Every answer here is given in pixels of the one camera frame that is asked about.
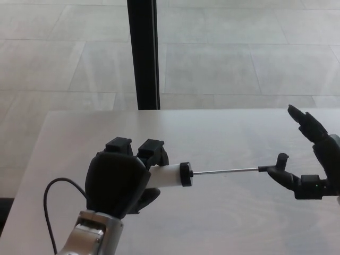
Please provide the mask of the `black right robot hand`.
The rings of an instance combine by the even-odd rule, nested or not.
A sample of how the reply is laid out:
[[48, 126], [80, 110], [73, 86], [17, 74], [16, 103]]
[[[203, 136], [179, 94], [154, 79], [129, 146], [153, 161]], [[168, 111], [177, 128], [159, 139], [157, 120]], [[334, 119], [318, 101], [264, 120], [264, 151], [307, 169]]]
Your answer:
[[329, 134], [310, 113], [302, 112], [293, 105], [287, 109], [300, 126], [300, 132], [313, 143], [313, 152], [326, 174], [295, 176], [285, 170], [288, 155], [278, 155], [275, 166], [267, 169], [268, 175], [281, 186], [294, 192], [296, 200], [321, 200], [324, 196], [339, 196], [339, 136]]

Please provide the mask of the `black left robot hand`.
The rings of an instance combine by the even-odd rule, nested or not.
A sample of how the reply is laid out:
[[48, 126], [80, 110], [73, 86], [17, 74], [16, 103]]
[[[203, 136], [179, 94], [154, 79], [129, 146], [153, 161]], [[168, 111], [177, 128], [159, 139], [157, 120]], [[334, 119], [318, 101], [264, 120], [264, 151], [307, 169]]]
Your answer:
[[138, 214], [160, 196], [148, 188], [150, 168], [169, 164], [164, 142], [147, 139], [135, 155], [131, 139], [116, 137], [91, 160], [85, 181], [86, 207], [117, 219]]

